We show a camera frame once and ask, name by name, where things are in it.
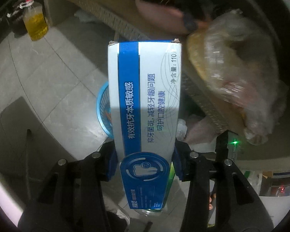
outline tooth logo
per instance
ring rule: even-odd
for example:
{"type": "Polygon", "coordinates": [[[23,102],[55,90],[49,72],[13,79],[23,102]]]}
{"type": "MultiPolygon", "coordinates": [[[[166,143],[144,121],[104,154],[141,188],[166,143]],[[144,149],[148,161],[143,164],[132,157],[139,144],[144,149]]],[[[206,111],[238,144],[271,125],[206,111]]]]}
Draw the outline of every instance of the tooth logo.
{"type": "Polygon", "coordinates": [[[133,173],[135,176],[148,176],[154,175],[158,172],[158,168],[152,167],[149,162],[142,162],[141,165],[134,165],[133,173]]]}

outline tiled floor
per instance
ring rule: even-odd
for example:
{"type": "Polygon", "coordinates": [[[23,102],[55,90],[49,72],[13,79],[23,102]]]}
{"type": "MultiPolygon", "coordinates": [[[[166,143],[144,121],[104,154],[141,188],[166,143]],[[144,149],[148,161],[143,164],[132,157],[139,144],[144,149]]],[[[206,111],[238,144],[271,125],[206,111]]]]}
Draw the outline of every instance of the tiled floor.
{"type": "MultiPolygon", "coordinates": [[[[96,97],[107,81],[107,44],[113,36],[103,24],[71,17],[38,41],[10,33],[1,42],[0,171],[23,201],[26,151],[34,194],[58,159],[83,159],[107,138],[96,116],[96,97]],[[29,141],[27,129],[33,133],[29,141]]],[[[118,172],[102,187],[130,214],[135,231],[142,231],[147,221],[154,223],[150,231],[162,231],[162,226],[179,230],[189,183],[175,178],[158,217],[129,209],[118,172]]]]}

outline white and blue box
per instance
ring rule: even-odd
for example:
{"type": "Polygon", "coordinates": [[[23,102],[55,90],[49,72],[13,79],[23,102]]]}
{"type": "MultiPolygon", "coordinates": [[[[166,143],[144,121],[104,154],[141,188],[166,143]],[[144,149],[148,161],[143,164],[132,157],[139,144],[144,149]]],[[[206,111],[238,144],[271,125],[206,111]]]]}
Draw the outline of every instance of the white and blue box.
{"type": "Polygon", "coordinates": [[[181,85],[178,41],[111,42],[112,127],[131,209],[160,209],[174,151],[181,85]]]}

